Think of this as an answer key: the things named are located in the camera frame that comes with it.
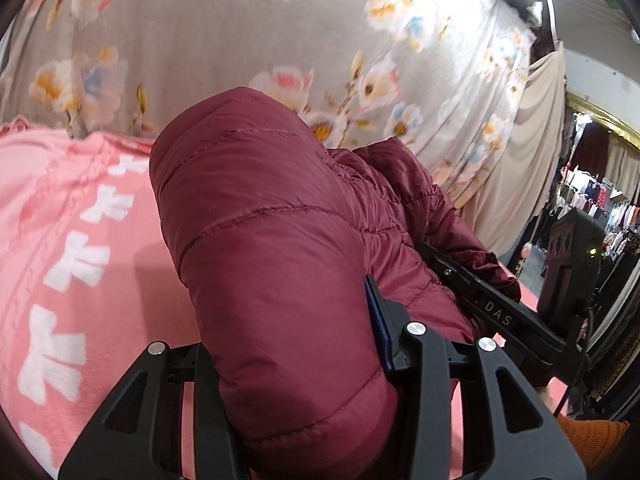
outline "black speaker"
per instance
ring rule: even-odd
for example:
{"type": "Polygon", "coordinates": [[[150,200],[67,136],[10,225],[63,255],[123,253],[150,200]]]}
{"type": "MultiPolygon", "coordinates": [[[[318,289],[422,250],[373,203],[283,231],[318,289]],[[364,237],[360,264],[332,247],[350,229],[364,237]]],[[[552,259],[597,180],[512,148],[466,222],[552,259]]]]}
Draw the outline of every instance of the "black speaker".
{"type": "Polygon", "coordinates": [[[551,227],[538,314],[560,337],[567,336],[574,317],[585,316],[591,304],[603,240],[602,224],[578,209],[551,227]]]}

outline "dark curtain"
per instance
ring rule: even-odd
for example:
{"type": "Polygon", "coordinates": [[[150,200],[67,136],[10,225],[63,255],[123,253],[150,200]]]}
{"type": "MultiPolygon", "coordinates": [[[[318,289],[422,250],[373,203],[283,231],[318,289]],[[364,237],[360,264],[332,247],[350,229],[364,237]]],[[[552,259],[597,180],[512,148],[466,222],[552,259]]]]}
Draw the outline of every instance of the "dark curtain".
{"type": "Polygon", "coordinates": [[[598,180],[602,180],[607,171],[608,158],[609,130],[594,121],[586,125],[569,168],[574,170],[579,166],[580,170],[588,171],[598,180]]]}

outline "quilted sleeve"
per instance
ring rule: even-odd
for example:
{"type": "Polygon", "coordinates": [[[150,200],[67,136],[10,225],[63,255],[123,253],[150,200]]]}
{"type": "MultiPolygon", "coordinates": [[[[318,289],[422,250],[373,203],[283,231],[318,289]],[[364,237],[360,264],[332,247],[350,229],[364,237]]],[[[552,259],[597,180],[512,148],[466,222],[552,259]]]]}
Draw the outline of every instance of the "quilted sleeve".
{"type": "Polygon", "coordinates": [[[415,244],[427,242],[491,284],[514,301],[520,301],[520,285],[500,266],[431,175],[397,138],[355,150],[367,164],[383,174],[396,202],[396,215],[403,219],[415,244]]]}
{"type": "Polygon", "coordinates": [[[249,89],[190,108],[152,150],[162,234],[226,414],[271,479],[356,478],[398,403],[370,328],[362,236],[327,159],[299,117],[249,89]]]}

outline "floral fabric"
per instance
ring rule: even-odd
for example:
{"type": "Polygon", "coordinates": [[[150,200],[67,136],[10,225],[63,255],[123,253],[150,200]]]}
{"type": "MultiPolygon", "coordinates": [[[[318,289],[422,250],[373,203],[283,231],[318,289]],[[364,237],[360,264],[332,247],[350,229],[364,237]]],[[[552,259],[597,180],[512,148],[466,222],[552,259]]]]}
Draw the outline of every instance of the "floral fabric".
{"type": "Polygon", "coordinates": [[[28,0],[0,120],[153,138],[250,86],[327,147],[400,137],[462,206],[504,152],[533,39],[502,0],[28,0]]]}

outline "orange fabric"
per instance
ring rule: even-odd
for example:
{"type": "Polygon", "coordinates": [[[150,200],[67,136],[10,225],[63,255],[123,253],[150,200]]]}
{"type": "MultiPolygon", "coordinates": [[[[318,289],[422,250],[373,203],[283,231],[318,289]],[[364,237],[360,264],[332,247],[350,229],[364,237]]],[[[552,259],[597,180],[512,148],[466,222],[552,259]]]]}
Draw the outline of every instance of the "orange fabric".
{"type": "Polygon", "coordinates": [[[628,422],[571,420],[562,415],[558,416],[558,424],[588,470],[609,457],[629,428],[628,422]]]}

